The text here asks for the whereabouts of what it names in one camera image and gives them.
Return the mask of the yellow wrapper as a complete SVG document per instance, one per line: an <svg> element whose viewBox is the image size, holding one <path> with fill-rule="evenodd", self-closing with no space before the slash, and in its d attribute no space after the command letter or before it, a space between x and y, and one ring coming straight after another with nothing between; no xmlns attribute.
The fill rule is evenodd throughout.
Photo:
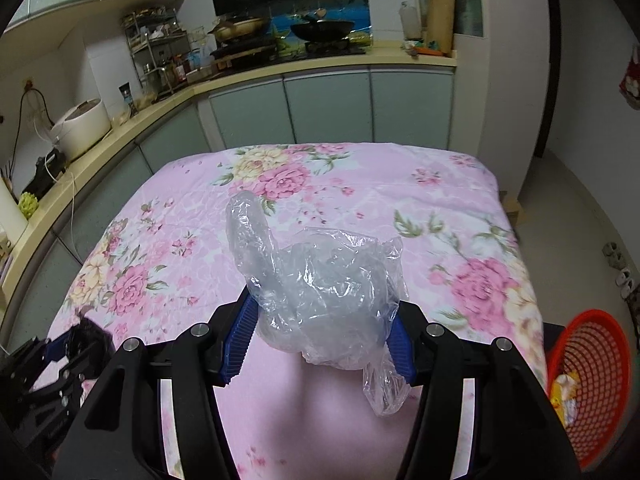
<svg viewBox="0 0 640 480"><path fill-rule="evenodd" d="M579 376L576 372L561 374L552 382L549 399L565 428L577 418L577 393Z"/></svg>

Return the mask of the clear plastic bag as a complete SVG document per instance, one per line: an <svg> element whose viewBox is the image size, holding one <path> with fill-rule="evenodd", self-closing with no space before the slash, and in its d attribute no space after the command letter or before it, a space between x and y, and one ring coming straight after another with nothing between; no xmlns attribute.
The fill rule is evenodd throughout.
<svg viewBox="0 0 640 480"><path fill-rule="evenodd" d="M397 413L411 390L386 346L408 297L401 239L306 228L281 247L248 191L230 198L226 220L235 265L259 306L262 339L312 365L359 370L375 414Z"/></svg>

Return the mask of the red plastic mesh basket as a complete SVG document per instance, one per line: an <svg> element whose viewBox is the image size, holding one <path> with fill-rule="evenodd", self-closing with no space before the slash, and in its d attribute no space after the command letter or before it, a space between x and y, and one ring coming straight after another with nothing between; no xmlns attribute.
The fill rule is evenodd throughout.
<svg viewBox="0 0 640 480"><path fill-rule="evenodd" d="M629 399L631 357L612 315L587 310L570 321L548 352L548 386L561 374L579 376L577 418L564 429L580 468L588 469L613 441Z"/></svg>

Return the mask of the white slippers pair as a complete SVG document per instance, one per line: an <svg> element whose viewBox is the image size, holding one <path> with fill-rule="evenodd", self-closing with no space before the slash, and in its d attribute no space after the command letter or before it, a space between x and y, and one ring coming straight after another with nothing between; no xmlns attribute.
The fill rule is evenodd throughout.
<svg viewBox="0 0 640 480"><path fill-rule="evenodd" d="M620 246L615 242L608 242L602 247L602 254L605 256L608 266L617 272L615 285L620 290L623 300L628 300L637 287L634 274L627 266L627 260Z"/></svg>

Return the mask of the wooden stool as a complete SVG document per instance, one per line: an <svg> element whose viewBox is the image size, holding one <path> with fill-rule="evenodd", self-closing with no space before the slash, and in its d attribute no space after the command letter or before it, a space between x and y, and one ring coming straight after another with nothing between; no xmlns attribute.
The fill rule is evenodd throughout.
<svg viewBox="0 0 640 480"><path fill-rule="evenodd" d="M506 213L506 218L508 218L510 225L515 228L526 218L523 206L516 197L509 195L506 191L500 191L499 197L502 208Z"/></svg>

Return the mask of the white rice cooker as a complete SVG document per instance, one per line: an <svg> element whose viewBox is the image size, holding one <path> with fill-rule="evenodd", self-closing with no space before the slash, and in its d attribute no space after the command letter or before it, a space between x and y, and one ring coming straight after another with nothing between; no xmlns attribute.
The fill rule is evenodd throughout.
<svg viewBox="0 0 640 480"><path fill-rule="evenodd" d="M91 99L71 108L52 127L50 137L54 146L72 162L102 140L111 128L103 102Z"/></svg>

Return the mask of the red hanging ornament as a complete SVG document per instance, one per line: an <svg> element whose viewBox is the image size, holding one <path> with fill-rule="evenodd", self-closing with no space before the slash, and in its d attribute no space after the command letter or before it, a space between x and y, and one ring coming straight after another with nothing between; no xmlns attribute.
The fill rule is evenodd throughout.
<svg viewBox="0 0 640 480"><path fill-rule="evenodd" d="M620 94L633 110L640 110L640 53L638 44L634 45L631 57L620 85Z"/></svg>

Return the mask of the metal spice rack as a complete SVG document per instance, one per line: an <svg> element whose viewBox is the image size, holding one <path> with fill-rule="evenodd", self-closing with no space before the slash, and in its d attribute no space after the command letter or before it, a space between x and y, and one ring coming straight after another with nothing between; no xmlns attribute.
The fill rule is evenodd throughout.
<svg viewBox="0 0 640 480"><path fill-rule="evenodd" d="M175 9L148 6L126 14L120 24L143 87L171 96L188 85L191 44Z"/></svg>

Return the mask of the golden cooking pot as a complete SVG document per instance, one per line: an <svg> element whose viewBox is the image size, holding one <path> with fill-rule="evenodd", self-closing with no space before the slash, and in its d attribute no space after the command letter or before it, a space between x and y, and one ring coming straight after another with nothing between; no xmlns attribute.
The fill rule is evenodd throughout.
<svg viewBox="0 0 640 480"><path fill-rule="evenodd" d="M208 33L222 44L237 44L241 41L264 36L268 32L270 24L270 18L248 18L237 22L220 18Z"/></svg>

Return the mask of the white plastic jug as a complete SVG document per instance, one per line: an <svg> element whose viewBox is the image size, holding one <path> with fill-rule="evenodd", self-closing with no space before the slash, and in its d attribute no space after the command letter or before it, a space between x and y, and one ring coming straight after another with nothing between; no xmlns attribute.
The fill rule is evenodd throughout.
<svg viewBox="0 0 640 480"><path fill-rule="evenodd" d="M405 40L420 40L422 25L418 10L414 6L410 6L407 1L403 1L400 5L399 17Z"/></svg>

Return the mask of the wooden cutting board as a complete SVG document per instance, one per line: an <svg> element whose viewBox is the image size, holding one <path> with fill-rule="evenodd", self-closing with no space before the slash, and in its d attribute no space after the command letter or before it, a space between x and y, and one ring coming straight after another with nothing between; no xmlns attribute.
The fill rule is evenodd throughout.
<svg viewBox="0 0 640 480"><path fill-rule="evenodd" d="M456 0L427 0L426 41L450 55L454 40L454 5Z"/></svg>

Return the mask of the black wok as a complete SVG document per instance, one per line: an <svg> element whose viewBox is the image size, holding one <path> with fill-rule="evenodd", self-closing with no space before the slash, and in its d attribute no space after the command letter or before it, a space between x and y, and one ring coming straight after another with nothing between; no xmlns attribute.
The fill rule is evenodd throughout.
<svg viewBox="0 0 640 480"><path fill-rule="evenodd" d="M345 20L311 20L291 25L295 37L313 44L340 41L348 37L355 23Z"/></svg>

